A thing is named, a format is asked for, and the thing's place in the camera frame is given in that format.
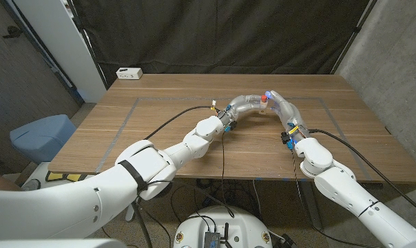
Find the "power strip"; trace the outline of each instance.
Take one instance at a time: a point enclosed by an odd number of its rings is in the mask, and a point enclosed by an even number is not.
[[[118,79],[140,79],[143,73],[140,68],[119,68],[116,75]]]

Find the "wire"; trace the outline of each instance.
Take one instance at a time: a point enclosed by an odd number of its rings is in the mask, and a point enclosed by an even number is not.
[[[200,192],[200,193],[202,193],[202,194],[204,194],[205,196],[208,196],[210,199],[212,199],[212,200],[214,200],[215,202],[217,202],[218,204],[220,204],[220,205],[222,205],[223,207],[225,207],[226,209],[227,209],[227,211],[228,211],[228,214],[232,217],[232,218],[234,218],[234,213],[232,212],[232,210],[226,205],[226,204],[224,204],[224,203],[222,203],[221,201],[219,201],[219,200],[217,200],[216,198],[214,198],[213,196],[210,196],[207,192],[205,192],[205,191],[203,191],[202,189],[199,189],[198,187],[196,187],[196,186],[193,186],[193,185],[190,185],[190,184],[188,184],[188,183],[184,183],[184,182],[180,182],[180,181],[174,181],[174,180],[155,180],[155,181],[152,181],[152,182],[149,182],[149,183],[147,183],[147,185],[152,185],[152,184],[154,184],[154,183],[177,183],[177,184],[181,184],[181,185],[184,185],[184,186],[187,186],[187,187],[190,187],[190,188],[192,188],[192,189],[195,189],[196,191],[198,191],[198,192]]]
[[[271,231],[271,230],[269,230],[269,229],[268,229],[268,232],[269,232],[270,234],[274,235],[275,237],[277,237],[277,238],[279,238],[279,239],[283,240],[283,242],[284,242],[284,241],[286,241],[286,239],[284,239],[282,236],[280,236],[280,235],[276,234],[275,232],[273,232],[273,231]]]
[[[108,234],[108,233],[104,230],[104,227],[101,227],[101,229],[103,230],[104,234],[105,234],[108,238],[112,238],[112,237],[110,237],[110,235],[109,235],[109,234]],[[137,246],[137,245],[126,245],[126,246],[139,248],[139,246]]]
[[[222,134],[222,156],[223,156],[223,163],[222,163],[222,181],[220,182],[220,187],[222,188],[222,197],[223,202],[227,204],[227,200],[225,199],[225,191],[223,190],[223,177],[225,175],[225,145],[223,143],[223,136],[225,135],[225,132]]]
[[[330,137],[336,139],[337,141],[343,143],[345,146],[347,146],[349,149],[351,149],[352,151],[354,151],[359,158],[361,158],[364,162],[366,162],[366,164],[372,168],[379,176],[381,176],[382,179],[384,179],[396,192],[398,192],[398,194],[400,194],[402,197],[404,197],[404,199],[406,199],[410,204],[413,205],[413,207],[416,207],[416,203],[410,199],[410,197],[408,197],[406,194],[404,194],[401,190],[399,190],[396,185],[394,183],[392,183],[385,175],[383,175],[383,173],[381,173],[374,165],[372,165],[372,163],[370,163],[367,158],[365,158],[359,151],[357,151],[354,147],[352,147],[349,143],[347,143],[346,141],[343,141],[342,139],[338,138],[337,136],[323,131],[323,130],[318,130],[318,129],[313,129],[313,130],[309,130],[309,133],[316,133],[316,132],[320,132],[326,135],[329,135]]]
[[[195,110],[195,109],[198,109],[198,108],[211,108],[211,106],[196,106],[196,107],[187,108],[186,110],[182,111],[181,113],[175,115],[173,118],[169,119],[167,122],[163,123],[160,127],[158,127],[158,129],[154,130],[149,136],[145,137],[144,139],[147,140],[147,139],[151,138],[153,135],[155,135],[155,133],[159,132],[159,130],[161,130],[168,123],[171,123],[175,118],[178,118],[179,116],[181,116],[182,114],[184,114],[184,113],[186,113],[190,110]]]
[[[320,234],[322,234],[323,236],[325,236],[327,238],[330,238],[331,240],[334,240],[334,241],[337,241],[337,242],[340,242],[340,243],[343,243],[343,244],[346,244],[346,245],[353,245],[353,246],[358,246],[358,247],[368,247],[368,248],[379,248],[379,247],[375,247],[375,246],[371,246],[371,245],[362,245],[362,244],[347,242],[347,241],[344,241],[344,240],[339,240],[337,238],[334,238],[332,236],[329,236],[329,235],[325,234],[323,231],[319,230],[317,227],[315,227],[313,225],[311,217],[307,214],[306,205],[304,204],[302,195],[300,193],[300,186],[298,185],[298,179],[297,179],[297,170],[296,170],[296,167],[295,167],[295,156],[293,155],[292,150],[291,150],[291,153],[292,153],[292,161],[293,161],[293,173],[294,173],[294,176],[295,176],[295,183],[297,184],[298,197],[300,198],[300,202],[302,203],[304,215],[309,220],[309,223],[311,224],[312,229],[318,231]]]
[[[186,218],[185,220],[189,220],[189,219],[192,219],[192,218],[199,218],[199,217],[201,217],[201,218],[208,218],[208,219],[210,219],[210,220],[213,222],[213,224],[214,224],[214,232],[217,232],[217,225],[216,225],[216,223],[214,222],[214,220],[213,220],[211,217],[209,217],[209,216],[201,216],[201,215],[197,215],[197,216],[190,216],[190,217]]]
[[[196,213],[197,213],[197,215],[198,216],[200,216],[200,214],[199,214],[199,206],[197,206],[197,202],[196,202],[196,190],[195,189],[193,189],[193,197],[194,197],[194,204],[195,204],[195,206],[196,206]],[[211,230],[210,230],[210,228],[209,228],[209,225],[208,225],[208,222],[207,222],[207,220],[205,220],[205,218],[203,218],[202,217],[202,219],[203,219],[203,221],[205,221],[205,223],[207,224],[207,227],[208,227],[208,232],[211,232]]]
[[[145,210],[145,208],[143,206],[141,206],[141,209],[144,210],[144,212],[154,221],[156,221],[156,223],[158,223],[160,225],[160,227],[162,227],[162,229],[164,229],[164,231],[167,233],[168,235],[168,240],[169,240],[169,248],[171,248],[171,236],[169,235],[169,232],[167,231],[167,229],[159,222],[159,220],[156,220],[147,210]]]
[[[256,189],[256,181],[252,180],[252,185],[254,186],[254,191],[256,192],[256,197],[257,197],[257,202],[258,202],[258,211],[260,212],[260,216],[262,216],[262,209],[260,208],[260,199],[258,198],[258,194],[257,194],[257,189]],[[269,233],[274,235],[275,237],[278,237],[279,239],[281,239],[283,242],[286,241],[282,236],[276,234],[275,232],[269,230]]]
[[[108,237],[108,238],[112,238],[110,237],[110,235],[104,230],[104,227],[101,227],[101,229],[103,230],[104,234]]]
[[[173,194],[171,194],[171,198],[169,199],[169,201],[170,201],[170,205],[171,205],[171,209],[173,209],[173,213],[174,213],[174,215],[175,215],[175,217],[178,219],[178,221],[179,221],[179,224],[181,224],[182,223],[182,221],[180,220],[180,218],[179,218],[179,216],[178,216],[178,214],[176,213],[176,210],[174,209],[174,206],[173,206],[173,196],[174,196],[174,194],[180,189],[180,188],[183,188],[184,187],[184,185],[183,186],[180,186],[179,188],[177,188],[176,190],[174,190],[174,192],[173,192]]]
[[[255,180],[252,180],[252,185],[254,186],[254,191],[256,192],[256,196],[257,196],[258,211],[260,212],[260,215],[262,215],[262,208],[260,207],[260,199],[258,198]]]

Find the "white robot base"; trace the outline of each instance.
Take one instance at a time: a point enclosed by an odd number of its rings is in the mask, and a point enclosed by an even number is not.
[[[207,207],[198,211],[199,214],[192,214],[179,225],[174,236],[174,248],[272,247],[268,229],[258,218],[243,209],[229,208],[234,218],[223,206]]]

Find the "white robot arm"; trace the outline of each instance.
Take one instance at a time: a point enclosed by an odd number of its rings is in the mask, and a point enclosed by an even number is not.
[[[273,110],[289,134],[288,147],[304,158],[300,169],[314,179],[318,190],[354,214],[385,247],[416,247],[416,228],[369,194],[348,167],[310,136],[294,105],[277,92],[266,95],[275,101]]]
[[[231,128],[240,112],[265,108],[260,96],[239,96],[228,110],[200,121],[183,141],[165,150],[150,141],[129,146],[115,166],[89,179],[30,192],[0,191],[0,240],[85,238],[138,196],[155,197],[176,171],[205,155],[214,135]]]

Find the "black cable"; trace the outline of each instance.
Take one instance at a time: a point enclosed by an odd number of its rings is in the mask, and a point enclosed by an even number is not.
[[[108,238],[112,238],[112,237],[110,237],[110,235],[109,235],[109,234],[108,234],[108,233],[104,230],[104,227],[101,227],[101,229],[103,230],[104,234],[105,234]],[[126,245],[126,246],[139,248],[139,246],[137,246],[137,245]]]
[[[213,222],[213,224],[214,224],[214,232],[217,232],[217,225],[214,222],[214,220],[211,217],[209,217],[209,216],[201,216],[201,215],[198,215],[198,216],[190,216],[190,217],[186,218],[185,220],[189,220],[189,219],[192,219],[192,218],[199,218],[199,217],[210,219]]]
[[[227,204],[227,200],[225,199],[225,191],[223,190],[223,176],[225,175],[225,145],[223,143],[223,136],[225,135],[225,132],[222,134],[222,157],[223,157],[223,163],[222,163],[222,181],[220,183],[220,187],[222,188],[222,197],[223,202]]]
[[[336,139],[337,141],[343,143],[345,146],[347,146],[349,149],[351,149],[353,152],[355,152],[359,158],[361,158],[370,168],[373,169],[373,171],[375,171],[379,176],[381,176],[382,179],[384,179],[386,181],[386,183],[388,183],[396,192],[398,192],[398,194],[400,194],[402,197],[404,197],[404,199],[406,199],[410,204],[413,205],[413,207],[416,207],[416,203],[410,199],[410,197],[408,197],[404,192],[402,192],[401,190],[399,190],[394,183],[392,183],[385,175],[383,175],[383,173],[381,173],[374,165],[372,165],[372,163],[370,163],[367,158],[365,158],[359,151],[357,151],[354,147],[352,147],[349,143],[347,143],[346,141],[343,141],[342,139],[338,138],[337,136],[323,131],[323,130],[318,130],[318,129],[313,129],[313,130],[309,130],[309,133],[316,133],[316,132],[320,132],[323,134],[326,134],[334,139]]]
[[[162,227],[162,229],[164,229],[164,231],[167,233],[168,235],[168,240],[169,240],[169,248],[171,248],[171,236],[169,235],[169,232],[167,231],[167,229],[159,222],[159,220],[156,220],[147,210],[145,210],[145,208],[143,206],[142,210],[154,221],[156,221],[156,223],[158,223],[160,225],[160,227]]]
[[[198,215],[198,216],[201,216],[200,214],[199,214],[199,206],[197,206],[197,202],[196,202],[196,190],[195,189],[193,189],[193,198],[194,198],[194,204],[196,205],[196,214]],[[208,232],[211,232],[211,230],[210,230],[210,228],[209,228],[209,225],[208,225],[208,222],[207,222],[207,220],[205,220],[205,218],[203,218],[202,217],[202,219],[203,219],[203,221],[205,221],[205,223],[207,224],[207,227],[208,227]],[[214,223],[214,232],[216,232],[216,224]]]
[[[214,201],[215,201],[215,202],[217,202],[218,204],[220,204],[220,205],[222,205],[223,207],[225,207],[225,208],[227,209],[227,211],[228,211],[228,214],[229,214],[232,218],[234,218],[234,213],[232,212],[232,210],[231,210],[231,209],[230,209],[230,208],[229,208],[226,204],[222,203],[221,201],[217,200],[216,198],[214,198],[213,196],[209,195],[207,192],[203,191],[202,189],[199,189],[199,188],[198,188],[198,187],[196,187],[196,186],[190,185],[190,184],[188,184],[188,183],[180,182],[180,181],[174,181],[174,180],[155,180],[155,181],[149,182],[147,185],[152,185],[152,184],[154,184],[154,183],[177,183],[177,184],[181,184],[181,185],[184,185],[184,186],[190,187],[190,188],[192,188],[192,189],[195,189],[196,191],[198,191],[198,192],[200,192],[200,193],[204,194],[205,196],[208,196],[210,199],[214,200]]]
[[[149,248],[153,248],[152,240],[150,238],[150,235],[148,234],[147,226],[145,225],[144,220],[141,216],[141,213],[139,212],[139,202],[140,201],[141,201],[140,199],[139,199],[139,201],[136,201],[136,199],[135,199],[135,201],[132,202],[132,207],[133,207],[133,210],[134,210],[134,216],[135,216],[135,218],[138,219],[138,223],[141,226],[142,232],[144,233],[145,242],[147,243],[147,246]]]
[[[180,218],[179,218],[179,216],[178,216],[178,213],[176,213],[176,210],[174,209],[174,206],[173,206],[173,196],[174,196],[174,194],[180,189],[180,188],[183,188],[184,187],[184,185],[183,186],[180,186],[179,188],[177,188],[176,190],[174,190],[174,192],[173,192],[173,194],[171,194],[171,198],[169,199],[169,201],[170,201],[170,205],[171,205],[171,209],[173,210],[173,213],[174,213],[174,215],[175,215],[175,217],[178,219],[178,221],[179,221],[179,224],[181,224],[182,223],[182,221],[180,220]]]
[[[104,227],[101,227],[101,229],[103,230],[104,234],[108,237],[108,238],[112,238],[110,237],[110,235],[104,230]]]
[[[166,126],[168,123],[171,123],[175,118],[178,118],[179,116],[181,116],[182,114],[190,111],[190,110],[195,110],[198,108],[211,108],[211,106],[196,106],[196,107],[191,107],[191,108],[187,108],[186,110],[182,111],[181,113],[175,115],[173,118],[169,119],[167,122],[163,123],[160,127],[158,127],[158,129],[154,130],[149,136],[145,137],[144,139],[147,140],[149,138],[151,138],[153,135],[155,135],[155,133],[157,133],[159,130],[161,130],[164,126]]]
[[[380,247],[375,247],[375,246],[371,246],[371,245],[362,245],[362,244],[347,242],[347,241],[344,241],[344,240],[339,240],[337,238],[334,238],[332,236],[329,236],[329,235],[325,234],[323,231],[319,230],[317,227],[315,227],[313,225],[313,222],[311,220],[311,217],[307,214],[306,205],[304,204],[302,195],[300,193],[300,186],[298,185],[297,171],[296,171],[296,167],[295,167],[295,156],[293,155],[293,151],[292,150],[291,150],[291,153],[292,153],[292,161],[293,161],[293,173],[294,173],[294,176],[295,176],[295,183],[297,183],[298,196],[300,197],[300,202],[302,203],[304,215],[309,220],[309,223],[311,224],[312,229],[316,230],[317,232],[319,232],[323,236],[325,236],[327,238],[330,238],[331,240],[334,240],[334,241],[337,241],[337,242],[340,242],[340,243],[343,243],[343,244],[346,244],[346,245],[353,245],[353,246],[367,247],[367,248],[380,248]]]

